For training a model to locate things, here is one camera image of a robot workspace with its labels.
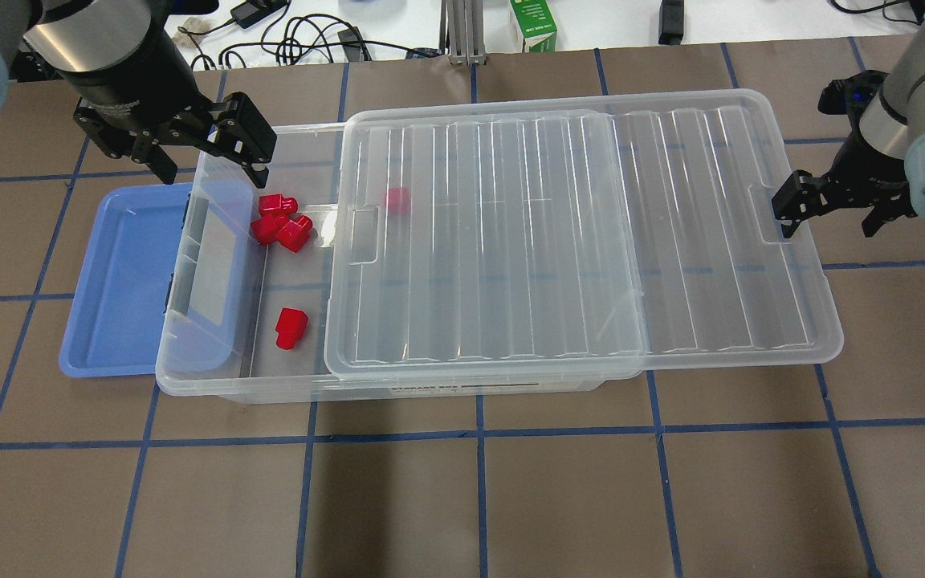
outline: green and white box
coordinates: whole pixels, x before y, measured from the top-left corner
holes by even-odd
[[[554,52],[559,29],[555,26],[548,0],[511,0],[516,37],[524,52]]]

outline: blue plastic tray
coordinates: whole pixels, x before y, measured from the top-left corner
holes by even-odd
[[[70,377],[155,373],[190,184],[125,187],[99,205],[59,350]]]

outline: transparent plastic box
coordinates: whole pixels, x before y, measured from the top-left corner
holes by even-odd
[[[267,189],[202,155],[157,379],[241,402],[591,389],[646,369],[814,363],[843,336],[750,91],[369,111],[279,128]],[[312,218],[294,254],[260,194]],[[280,308],[309,315],[294,351]]]

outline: red block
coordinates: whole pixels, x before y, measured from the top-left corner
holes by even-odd
[[[304,336],[308,322],[309,317],[305,311],[289,307],[280,310],[280,317],[276,320],[276,347],[293,350],[297,341]]]
[[[309,231],[312,230],[312,219],[305,215],[295,217],[276,234],[276,241],[285,246],[292,253],[297,253],[305,242],[309,240]]]
[[[282,197],[279,194],[264,194],[259,198],[260,215],[291,215],[298,211],[298,201],[294,197]]]
[[[276,241],[276,234],[290,219],[285,215],[263,215],[262,218],[252,221],[252,234],[260,245],[269,245]]]
[[[409,188],[400,186],[388,189],[385,195],[385,204],[388,205],[389,215],[408,215]]]

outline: white floor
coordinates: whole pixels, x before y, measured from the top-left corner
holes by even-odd
[[[229,18],[232,6],[242,0],[220,0],[220,10],[206,16],[213,25]],[[880,0],[840,0],[845,7],[866,7]],[[559,25],[558,51],[586,48],[646,47],[658,39],[658,4],[660,0],[549,0]],[[910,23],[888,22],[880,15],[841,14],[827,0],[686,0],[684,44],[742,43],[752,40],[786,40],[796,38],[833,38],[840,36],[878,36],[915,30]],[[892,6],[888,14],[911,18],[907,5]],[[305,15],[326,12],[360,28],[367,40],[403,44],[407,47],[437,47],[441,22],[441,0],[292,0],[287,14]],[[484,1],[485,47],[488,52],[515,52],[507,0]],[[202,49],[215,59],[224,47],[235,43],[258,41],[263,29],[276,16],[252,28],[242,30],[227,26],[202,40]],[[166,23],[170,34],[185,16],[173,16]],[[329,34],[337,43],[338,28]],[[283,37],[283,24],[275,26],[268,40]],[[300,32],[298,38],[311,43],[315,32]],[[182,48],[189,61],[197,54]],[[247,66],[273,66],[273,58],[258,48],[239,49]],[[335,59],[344,61],[340,47],[332,48]],[[370,47],[375,59],[400,59],[403,52],[395,48]],[[311,55],[309,62],[324,62]]]

